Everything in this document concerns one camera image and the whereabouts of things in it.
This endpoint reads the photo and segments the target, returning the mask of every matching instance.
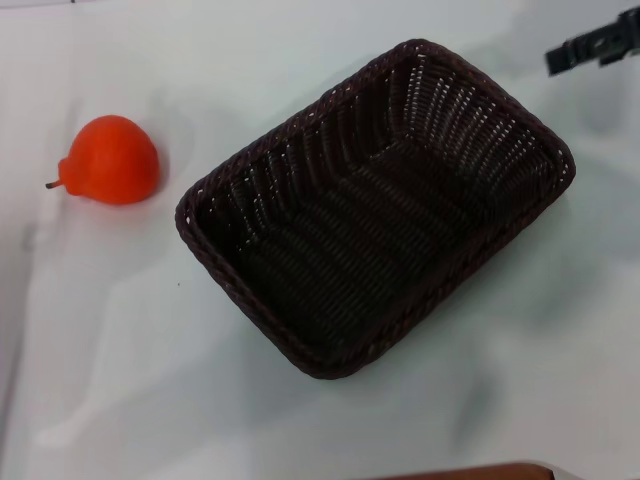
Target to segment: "woven texture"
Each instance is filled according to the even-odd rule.
[[[382,355],[569,186],[567,146],[487,76],[399,45],[234,155],[176,223],[317,378]]]

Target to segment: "white table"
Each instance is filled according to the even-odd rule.
[[[640,476],[640,60],[555,79],[542,63],[630,6],[0,11],[0,377],[23,340],[0,478],[340,480],[516,459]],[[433,321],[353,377],[316,381],[208,277],[173,209],[218,163],[412,37],[486,70],[567,141],[578,176]],[[107,113],[139,121],[166,152],[163,191],[127,209],[46,191],[74,134]]]

